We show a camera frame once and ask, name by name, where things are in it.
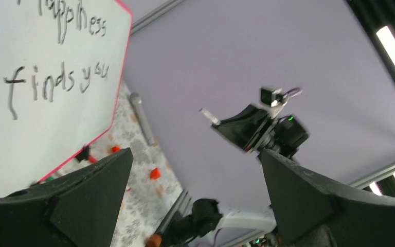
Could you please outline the pink framed whiteboard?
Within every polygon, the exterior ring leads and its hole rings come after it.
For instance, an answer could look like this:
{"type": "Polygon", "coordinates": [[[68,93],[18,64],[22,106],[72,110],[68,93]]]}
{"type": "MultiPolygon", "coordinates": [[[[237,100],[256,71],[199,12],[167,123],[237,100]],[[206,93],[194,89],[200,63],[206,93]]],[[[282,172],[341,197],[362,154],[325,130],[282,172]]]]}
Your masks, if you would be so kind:
{"type": "Polygon", "coordinates": [[[123,1],[0,1],[0,197],[111,128],[132,22],[123,1]]]}

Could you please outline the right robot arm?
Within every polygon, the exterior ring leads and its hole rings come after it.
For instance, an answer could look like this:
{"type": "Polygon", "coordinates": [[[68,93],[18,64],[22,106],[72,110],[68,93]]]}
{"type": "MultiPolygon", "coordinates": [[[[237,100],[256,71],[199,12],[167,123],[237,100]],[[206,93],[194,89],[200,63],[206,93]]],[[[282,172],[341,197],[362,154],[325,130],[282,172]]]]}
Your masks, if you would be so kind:
{"type": "MultiPolygon", "coordinates": [[[[282,105],[259,108],[250,104],[234,117],[223,120],[204,108],[200,111],[211,121],[212,129],[242,152],[261,154],[272,150],[292,158],[309,133],[294,115],[278,117],[282,108],[282,105]]],[[[221,207],[215,199],[191,202],[187,196],[188,192],[183,190],[146,246],[185,246],[222,228],[248,228],[261,235],[276,227],[274,213],[268,207],[254,213],[233,206],[221,207]]]]}

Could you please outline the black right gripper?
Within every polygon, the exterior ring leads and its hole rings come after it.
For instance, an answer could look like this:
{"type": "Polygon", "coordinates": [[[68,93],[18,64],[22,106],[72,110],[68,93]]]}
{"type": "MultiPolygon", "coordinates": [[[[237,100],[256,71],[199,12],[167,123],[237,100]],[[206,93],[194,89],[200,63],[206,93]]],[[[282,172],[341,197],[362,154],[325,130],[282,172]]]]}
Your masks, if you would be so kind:
{"type": "Polygon", "coordinates": [[[239,114],[220,120],[211,127],[243,152],[261,150],[273,142],[280,118],[249,104],[239,114]]]}

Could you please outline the black whiteboard marker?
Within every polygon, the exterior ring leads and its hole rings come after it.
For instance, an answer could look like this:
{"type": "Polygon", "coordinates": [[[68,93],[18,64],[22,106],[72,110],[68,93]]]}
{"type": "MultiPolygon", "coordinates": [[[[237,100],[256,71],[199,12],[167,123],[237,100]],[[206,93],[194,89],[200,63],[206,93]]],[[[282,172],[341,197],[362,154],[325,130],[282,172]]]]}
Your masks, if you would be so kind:
{"type": "Polygon", "coordinates": [[[214,126],[220,125],[220,120],[217,119],[212,113],[210,113],[207,109],[201,108],[199,110],[200,113],[202,113],[214,126]]]}

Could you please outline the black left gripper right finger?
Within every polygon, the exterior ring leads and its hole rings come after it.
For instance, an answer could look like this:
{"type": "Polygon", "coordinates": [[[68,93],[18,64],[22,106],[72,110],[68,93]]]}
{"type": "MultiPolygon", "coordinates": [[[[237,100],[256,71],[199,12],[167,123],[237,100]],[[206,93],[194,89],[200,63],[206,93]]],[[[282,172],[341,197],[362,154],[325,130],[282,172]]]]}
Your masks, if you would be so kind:
{"type": "Polygon", "coordinates": [[[260,161],[286,246],[395,246],[395,198],[342,184],[272,151],[260,161]]]}

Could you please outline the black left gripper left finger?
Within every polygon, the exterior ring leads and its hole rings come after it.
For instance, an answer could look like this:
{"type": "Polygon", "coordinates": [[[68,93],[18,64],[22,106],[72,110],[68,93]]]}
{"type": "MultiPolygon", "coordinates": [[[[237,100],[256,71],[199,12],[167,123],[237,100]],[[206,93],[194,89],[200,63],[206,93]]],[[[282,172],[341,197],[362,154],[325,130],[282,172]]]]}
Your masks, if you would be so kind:
{"type": "Polygon", "coordinates": [[[121,149],[0,198],[0,246],[110,246],[132,164],[121,149]]]}

